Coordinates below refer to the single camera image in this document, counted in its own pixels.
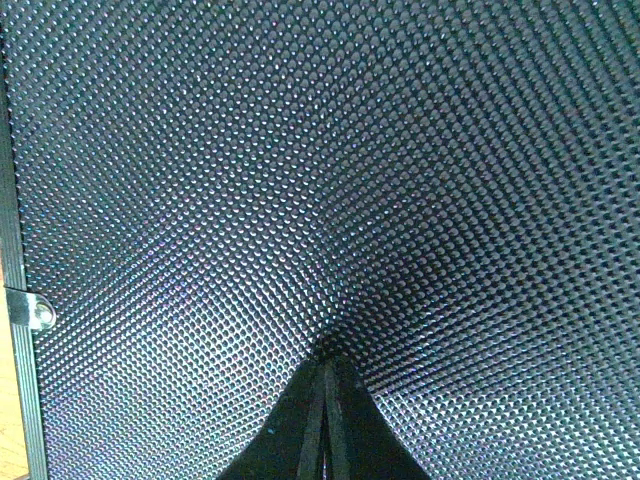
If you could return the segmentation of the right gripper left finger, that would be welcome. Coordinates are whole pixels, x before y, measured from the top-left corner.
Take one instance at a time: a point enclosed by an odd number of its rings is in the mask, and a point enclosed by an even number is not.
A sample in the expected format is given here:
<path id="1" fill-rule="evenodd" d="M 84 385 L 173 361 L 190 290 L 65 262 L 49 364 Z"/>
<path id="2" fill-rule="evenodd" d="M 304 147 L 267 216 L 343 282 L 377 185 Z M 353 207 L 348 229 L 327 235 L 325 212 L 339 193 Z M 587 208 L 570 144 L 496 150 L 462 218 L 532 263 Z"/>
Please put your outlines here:
<path id="1" fill-rule="evenodd" d="M 263 426 L 222 479 L 320 479 L 324 460 L 324 383 L 318 362 L 300 364 Z"/>

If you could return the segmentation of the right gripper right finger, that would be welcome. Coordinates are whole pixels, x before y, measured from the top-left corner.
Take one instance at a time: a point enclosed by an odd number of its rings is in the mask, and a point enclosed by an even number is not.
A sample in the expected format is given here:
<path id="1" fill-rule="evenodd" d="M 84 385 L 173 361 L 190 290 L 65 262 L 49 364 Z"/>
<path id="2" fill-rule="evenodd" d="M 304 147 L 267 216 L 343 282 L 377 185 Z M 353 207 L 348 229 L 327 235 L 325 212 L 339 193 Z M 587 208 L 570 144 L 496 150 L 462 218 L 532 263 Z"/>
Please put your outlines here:
<path id="1" fill-rule="evenodd" d="M 325 365 L 325 464 L 329 479 L 427 479 L 396 437 L 354 365 Z"/>

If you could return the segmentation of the black poker set case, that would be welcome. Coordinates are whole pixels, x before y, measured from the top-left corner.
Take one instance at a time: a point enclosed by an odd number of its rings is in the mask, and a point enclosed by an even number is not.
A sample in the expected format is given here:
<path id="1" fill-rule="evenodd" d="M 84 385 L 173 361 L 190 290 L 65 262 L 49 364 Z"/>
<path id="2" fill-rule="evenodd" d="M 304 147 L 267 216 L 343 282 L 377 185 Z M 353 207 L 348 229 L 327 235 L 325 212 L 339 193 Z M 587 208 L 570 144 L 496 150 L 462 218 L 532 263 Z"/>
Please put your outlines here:
<path id="1" fill-rule="evenodd" d="M 213 479 L 314 353 L 433 479 L 639 475 L 635 1 L 5 1 L 34 479 Z"/>

